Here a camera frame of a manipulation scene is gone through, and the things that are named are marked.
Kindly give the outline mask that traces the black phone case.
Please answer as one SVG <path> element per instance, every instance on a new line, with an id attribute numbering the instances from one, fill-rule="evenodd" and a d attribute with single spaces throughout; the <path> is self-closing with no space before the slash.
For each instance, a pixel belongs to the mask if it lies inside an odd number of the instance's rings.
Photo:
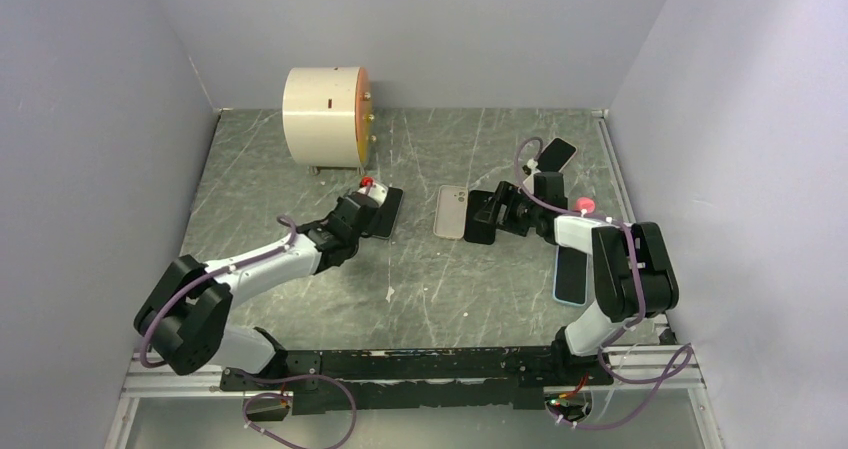
<path id="1" fill-rule="evenodd" d="M 497 211 L 502 204 L 502 198 L 495 192 L 471 190 L 467 197 L 463 240 L 478 245 L 494 244 Z"/>

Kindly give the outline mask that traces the beige phone case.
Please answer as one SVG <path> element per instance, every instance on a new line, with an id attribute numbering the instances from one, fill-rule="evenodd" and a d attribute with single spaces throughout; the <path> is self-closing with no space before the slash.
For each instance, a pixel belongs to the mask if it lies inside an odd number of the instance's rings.
<path id="1" fill-rule="evenodd" d="M 433 233 L 450 240 L 464 237 L 468 202 L 468 189 L 462 186 L 443 185 L 436 197 Z"/>

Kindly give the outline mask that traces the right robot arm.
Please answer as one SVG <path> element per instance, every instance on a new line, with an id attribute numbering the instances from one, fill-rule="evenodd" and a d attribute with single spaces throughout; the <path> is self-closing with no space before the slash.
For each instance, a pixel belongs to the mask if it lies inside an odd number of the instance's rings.
<path id="1" fill-rule="evenodd" d="M 530 189 L 502 181 L 493 192 L 472 192 L 465 222 L 485 233 L 487 243 L 497 230 L 519 236 L 535 232 L 569 255 L 568 268 L 594 295 L 582 315 L 560 330 L 557 337 L 565 347 L 549 359 L 553 377 L 572 384 L 587 372 L 587 356 L 603 343 L 674 308 L 679 286 L 657 224 L 624 224 L 570 211 L 562 174 L 541 172 L 532 180 Z"/>

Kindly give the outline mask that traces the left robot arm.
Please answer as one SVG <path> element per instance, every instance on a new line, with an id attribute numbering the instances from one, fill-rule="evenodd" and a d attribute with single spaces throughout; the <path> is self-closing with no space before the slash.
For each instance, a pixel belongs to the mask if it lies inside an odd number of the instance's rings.
<path id="1" fill-rule="evenodd" d="M 175 259 L 135 316 L 140 363 L 168 366 L 178 375 L 212 364 L 240 371 L 262 389 L 277 387 L 289 373 L 287 350 L 262 328 L 231 323 L 231 310 L 341 266 L 363 238 L 389 236 L 402 198 L 401 189 L 373 181 L 339 197 L 321 219 L 297 225 L 279 216 L 289 230 L 281 240 L 223 259 Z"/>

